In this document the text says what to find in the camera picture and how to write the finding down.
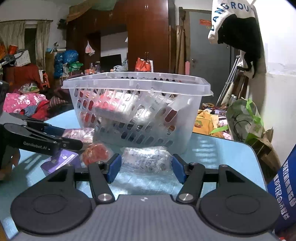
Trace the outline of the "left hand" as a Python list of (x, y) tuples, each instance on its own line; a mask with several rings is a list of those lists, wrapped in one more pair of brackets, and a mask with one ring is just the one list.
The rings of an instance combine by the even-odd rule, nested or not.
[(20, 150), (10, 146), (1, 153), (1, 181), (10, 176), (13, 166), (18, 166), (20, 157)]

